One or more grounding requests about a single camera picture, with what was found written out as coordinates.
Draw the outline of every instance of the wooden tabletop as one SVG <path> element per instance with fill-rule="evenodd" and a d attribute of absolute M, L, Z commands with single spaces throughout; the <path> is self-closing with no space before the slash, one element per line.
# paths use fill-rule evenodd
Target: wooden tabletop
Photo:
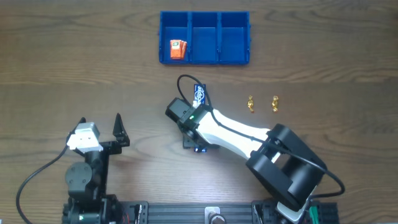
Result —
<path fill-rule="evenodd" d="M 159 63 L 159 11 L 250 11 L 248 66 Z M 339 176 L 341 223 L 398 221 L 398 2 L 395 0 L 0 2 L 0 219 L 22 223 L 22 181 L 62 150 L 84 116 L 101 140 L 120 113 L 131 146 L 111 156 L 108 193 L 149 202 L 269 198 L 226 149 L 195 154 L 164 115 L 180 74 L 225 116 L 294 130 Z M 182 90 L 193 98 L 193 82 Z M 252 95 L 255 113 L 246 106 Z M 272 97 L 279 95 L 279 112 Z M 60 223 L 68 151 L 21 198 L 34 223 Z M 338 190 L 325 177 L 316 193 Z"/>

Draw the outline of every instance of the wooden table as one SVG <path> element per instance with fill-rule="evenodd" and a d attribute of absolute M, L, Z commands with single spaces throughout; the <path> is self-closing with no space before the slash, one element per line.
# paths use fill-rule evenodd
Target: wooden table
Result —
<path fill-rule="evenodd" d="M 250 64 L 160 64 L 162 10 L 250 11 Z M 397 221 L 397 15 L 394 0 L 0 2 L 0 219 L 22 223 L 18 187 L 57 156 L 82 116 L 109 140 L 118 112 L 131 146 L 111 157 L 108 193 L 149 202 L 270 197 L 232 152 L 182 149 L 164 111 L 178 96 L 177 77 L 189 73 L 227 117 L 293 129 L 344 181 L 346 193 L 329 199 L 341 223 Z M 193 98 L 193 82 L 182 90 Z M 65 171 L 78 161 L 68 151 L 24 189 L 34 223 L 60 223 Z M 334 190 L 325 177 L 317 193 Z"/>

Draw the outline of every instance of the blue tray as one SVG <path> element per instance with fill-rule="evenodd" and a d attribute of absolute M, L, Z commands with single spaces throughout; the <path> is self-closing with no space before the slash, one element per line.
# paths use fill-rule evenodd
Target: blue tray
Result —
<path fill-rule="evenodd" d="M 170 59 L 170 40 L 187 41 L 184 60 Z M 250 60 L 249 12 L 160 12 L 159 61 L 244 65 Z"/>

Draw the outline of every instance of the stack of orange packets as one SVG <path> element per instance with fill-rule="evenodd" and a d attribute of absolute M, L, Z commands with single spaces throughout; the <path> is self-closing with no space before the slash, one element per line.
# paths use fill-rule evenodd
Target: stack of orange packets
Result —
<path fill-rule="evenodd" d="M 170 40 L 170 58 L 183 60 L 185 58 L 185 50 L 187 42 L 183 40 Z"/>

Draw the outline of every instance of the cable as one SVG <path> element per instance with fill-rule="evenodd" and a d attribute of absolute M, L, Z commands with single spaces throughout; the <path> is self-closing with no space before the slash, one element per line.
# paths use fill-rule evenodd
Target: cable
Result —
<path fill-rule="evenodd" d="M 26 178 L 26 180 L 21 184 L 21 186 L 19 187 L 18 193 L 17 193 L 17 198 L 16 198 L 16 202 L 17 202 L 17 210 L 19 215 L 21 216 L 21 218 L 27 223 L 27 224 L 32 224 L 32 222 L 25 216 L 24 212 L 21 209 L 21 205 L 19 203 L 19 199 L 21 197 L 21 193 L 22 190 L 24 189 L 25 185 L 28 183 L 28 181 L 30 181 L 34 176 L 36 176 L 39 172 L 42 172 L 45 168 L 51 166 L 54 162 L 56 162 L 57 160 L 59 160 L 64 153 L 67 151 L 68 146 L 65 146 L 62 150 L 62 152 L 52 161 L 50 161 L 48 164 L 40 167 L 37 171 L 35 171 L 33 174 L 31 174 L 30 176 L 28 176 L 28 178 Z"/>
<path fill-rule="evenodd" d="M 180 75 L 180 76 L 178 77 L 178 79 L 177 79 L 177 88 L 178 88 L 178 91 L 180 92 L 181 97 L 183 98 L 184 102 L 186 102 L 188 105 L 191 106 L 191 104 L 188 102 L 188 100 L 186 99 L 186 97 L 184 96 L 184 94 L 182 93 L 181 88 L 180 88 L 180 79 L 183 78 L 183 77 L 191 78 L 192 80 L 194 80 L 195 82 L 197 82 L 197 83 L 200 85 L 200 87 L 204 90 L 205 96 L 206 96 L 207 101 L 208 101 L 208 106 L 210 107 L 210 114 L 211 114 L 211 117 L 213 118 L 214 122 L 215 122 L 218 126 L 221 126 L 222 128 L 225 128 L 225 129 L 227 129 L 228 131 L 231 131 L 231 132 L 233 132 L 233 133 L 235 133 L 235 134 L 238 134 L 238 135 L 240 135 L 240 136 L 242 136 L 242 137 L 248 138 L 248 139 L 250 139 L 250 140 L 252 140 L 252 141 L 257 141 L 257 142 L 263 143 L 263 144 L 267 145 L 267 147 L 272 148 L 273 150 L 276 150 L 276 151 L 279 151 L 279 152 L 281 152 L 281 153 L 290 155 L 290 156 L 292 156 L 292 157 L 294 157 L 294 158 L 296 158 L 296 159 L 298 159 L 298 160 L 300 160 L 300 161 L 302 161 L 302 162 L 304 162 L 304 163 L 306 163 L 306 164 L 310 164 L 311 166 L 314 166 L 314 167 L 317 168 L 318 170 L 322 171 L 324 174 L 326 174 L 326 175 L 328 175 L 329 177 L 331 177 L 331 178 L 340 186 L 340 190 L 337 191 L 337 192 L 332 192 L 332 193 L 327 193 L 327 194 L 312 195 L 312 196 L 310 196 L 310 199 L 313 199 L 313 198 L 334 197 L 334 196 L 342 195 L 342 194 L 345 192 L 344 183 L 343 183 L 334 173 L 332 173 L 332 172 L 330 172 L 329 170 L 327 170 L 327 169 L 321 167 L 320 165 L 318 165 L 318 164 L 316 164 L 316 163 L 314 163 L 314 162 L 312 162 L 312 161 L 309 161 L 309 160 L 307 160 L 307 159 L 304 159 L 304 158 L 302 158 L 302 157 L 300 157 L 300 156 L 298 156 L 298 155 L 296 155 L 296 154 L 294 154 L 294 153 L 291 153 L 290 151 L 284 149 L 283 147 L 276 146 L 276 145 L 274 145 L 274 144 L 270 144 L 270 143 L 268 143 L 268 142 L 265 142 L 265 141 L 263 141 L 263 140 L 261 140 L 261 139 L 255 138 L 255 137 L 253 137 L 253 136 L 249 136 L 249 135 L 247 135 L 247 134 L 243 134 L 243 133 L 241 133 L 241 132 L 239 132 L 239 131 L 237 131 L 237 130 L 234 130 L 234 129 L 232 129 L 232 128 L 229 128 L 229 127 L 227 127 L 227 126 L 221 124 L 221 122 L 219 122 L 219 121 L 216 119 L 216 116 L 214 115 L 213 106 L 212 106 L 212 104 L 211 104 L 211 100 L 210 100 L 210 97 L 209 97 L 209 94 L 208 94 L 206 88 L 203 86 L 203 84 L 202 84 L 197 78 L 193 77 L 192 75 L 184 74 L 184 75 Z"/>

